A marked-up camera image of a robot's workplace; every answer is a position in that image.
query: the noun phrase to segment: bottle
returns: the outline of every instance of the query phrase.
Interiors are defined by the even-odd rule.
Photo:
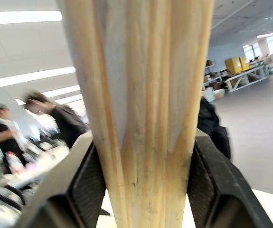
[[[12,173],[21,173],[24,171],[24,167],[20,161],[20,159],[12,152],[6,152],[7,160],[9,163],[9,168]]]

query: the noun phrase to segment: workbench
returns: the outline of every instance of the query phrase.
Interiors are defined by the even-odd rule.
[[[244,88],[246,86],[249,86],[251,84],[254,84],[256,82],[259,82],[259,81],[262,81],[262,80],[266,79],[267,76],[266,76],[264,67],[265,67],[265,65],[261,65],[261,66],[255,67],[253,69],[244,71],[244,72],[242,72],[242,73],[240,73],[240,74],[238,74],[236,76],[233,76],[233,77],[227,79],[225,82],[226,82],[226,84],[228,86],[228,91],[231,93],[231,92],[233,92],[235,90]],[[249,82],[248,76],[253,76],[257,80],[255,80],[253,82]],[[238,79],[238,80],[237,80],[236,84],[233,86],[231,84],[231,81],[234,80],[234,79]]]

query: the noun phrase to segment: person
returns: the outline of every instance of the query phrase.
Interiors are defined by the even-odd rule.
[[[220,120],[215,108],[204,97],[201,98],[198,113],[198,129],[210,136],[216,148],[231,159],[230,142],[225,127],[219,125]]]
[[[23,156],[23,151],[27,146],[27,142],[23,137],[17,124],[10,120],[10,111],[5,104],[0,104],[0,150],[3,154],[3,167],[5,173],[12,173],[7,161],[7,152],[14,153],[23,166],[27,162]]]
[[[26,94],[25,109],[35,114],[45,113],[52,116],[60,130],[60,138],[66,142],[69,149],[77,138],[88,130],[81,117],[69,106],[55,104],[38,91]]]

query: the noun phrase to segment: black jacket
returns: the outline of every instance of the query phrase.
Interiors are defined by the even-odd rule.
[[[231,159],[227,129],[220,126],[219,122],[214,106],[202,98],[198,113],[198,129],[209,135],[216,148]]]
[[[71,149],[76,139],[87,132],[86,124],[69,106],[56,105],[50,114],[60,130],[62,138]]]

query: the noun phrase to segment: wooden post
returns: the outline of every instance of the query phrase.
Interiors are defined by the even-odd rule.
[[[59,0],[119,228],[181,227],[213,0]]]

